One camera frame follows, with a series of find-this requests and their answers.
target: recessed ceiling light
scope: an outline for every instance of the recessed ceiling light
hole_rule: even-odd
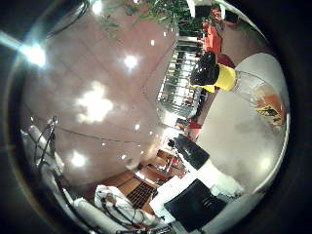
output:
[[[74,151],[74,155],[71,159],[71,163],[75,166],[75,167],[82,167],[85,165],[86,163],[86,159],[84,156],[82,156],[81,154],[77,153],[76,151]]]
[[[132,69],[137,65],[137,59],[133,56],[128,56],[125,58],[125,64]]]
[[[84,107],[84,113],[77,115],[79,123],[93,124],[102,122],[105,116],[113,108],[111,100],[104,97],[105,88],[98,82],[92,83],[92,89],[87,91],[81,98],[76,99],[76,104]]]
[[[98,15],[101,12],[102,4],[100,0],[97,0],[94,5],[92,6],[92,11]]]

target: red object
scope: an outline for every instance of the red object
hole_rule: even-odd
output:
[[[200,126],[199,124],[197,124],[193,120],[190,120],[188,128],[190,128],[190,129],[200,129],[200,128],[202,128],[202,126]]]
[[[207,36],[204,38],[205,52],[211,51],[217,56],[221,53],[221,38],[214,26],[207,28]]]
[[[173,165],[177,165],[178,164],[178,159],[177,159],[177,157],[174,157],[174,159],[173,159]]]

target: ceiling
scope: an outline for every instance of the ceiling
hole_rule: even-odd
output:
[[[58,117],[57,153],[73,185],[119,174],[129,159],[136,165],[154,157],[163,140],[156,97],[176,31],[151,20],[134,23],[137,15],[127,16],[123,8],[112,17],[120,24],[116,38],[89,9],[47,39],[47,64],[29,70],[25,82],[22,125],[29,126],[32,117],[42,130],[49,118]],[[127,56],[137,59],[133,69],[124,63]],[[86,160],[83,167],[71,163],[77,154]]]

